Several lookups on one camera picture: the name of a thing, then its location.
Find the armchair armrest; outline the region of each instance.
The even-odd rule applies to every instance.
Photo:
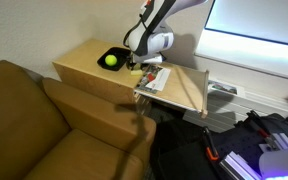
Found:
[[[71,128],[139,157],[146,168],[156,131],[152,119],[50,78],[43,87]]]

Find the black tray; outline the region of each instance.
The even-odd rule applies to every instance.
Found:
[[[103,69],[108,69],[111,71],[118,71],[127,60],[130,59],[131,51],[124,48],[112,47],[102,57],[97,60],[97,64],[100,65]],[[114,66],[109,66],[105,63],[105,58],[107,55],[114,55],[117,58],[117,63]]]

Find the tennis ball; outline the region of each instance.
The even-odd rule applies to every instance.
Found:
[[[115,66],[116,63],[117,63],[117,58],[114,56],[114,55],[107,55],[105,57],[105,63],[108,65],[108,66]]]

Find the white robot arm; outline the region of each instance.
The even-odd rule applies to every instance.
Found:
[[[165,23],[170,15],[207,0],[147,0],[142,6],[139,22],[126,34],[124,45],[132,51],[133,63],[162,62],[160,51],[169,49],[174,41],[172,29]]]

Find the brown leather armchair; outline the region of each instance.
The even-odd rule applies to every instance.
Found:
[[[0,179],[142,179],[156,124],[0,61]]]

